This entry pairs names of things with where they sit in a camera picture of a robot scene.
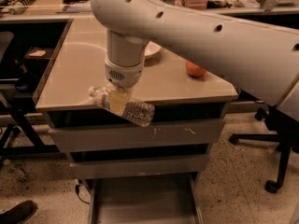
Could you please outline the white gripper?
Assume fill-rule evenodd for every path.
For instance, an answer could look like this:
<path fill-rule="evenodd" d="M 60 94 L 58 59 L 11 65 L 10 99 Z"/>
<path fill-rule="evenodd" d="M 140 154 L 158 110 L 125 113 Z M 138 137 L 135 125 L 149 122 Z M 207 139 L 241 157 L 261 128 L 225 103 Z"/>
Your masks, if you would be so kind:
<path fill-rule="evenodd" d="M 134 66 L 120 66 L 113 63 L 108 57 L 105 58 L 106 79 L 114 86 L 119 87 L 108 90 L 109 110 L 113 114 L 118 116 L 123 114 L 126 104 L 131 98 L 131 92 L 126 89 L 131 89 L 139 81 L 143 68 L 143 62 Z"/>

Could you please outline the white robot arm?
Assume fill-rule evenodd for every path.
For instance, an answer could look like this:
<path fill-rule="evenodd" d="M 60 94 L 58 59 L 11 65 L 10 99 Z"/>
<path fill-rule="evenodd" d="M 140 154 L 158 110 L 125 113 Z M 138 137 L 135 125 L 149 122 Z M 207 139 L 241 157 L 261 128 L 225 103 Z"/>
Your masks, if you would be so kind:
<path fill-rule="evenodd" d="M 107 28 L 107 80 L 123 89 L 139 80 L 145 47 L 154 42 L 203 66 L 266 102 L 279 141 L 278 178 L 283 185 L 288 159 L 298 146 L 298 33 L 161 0 L 91 0 L 94 17 Z"/>

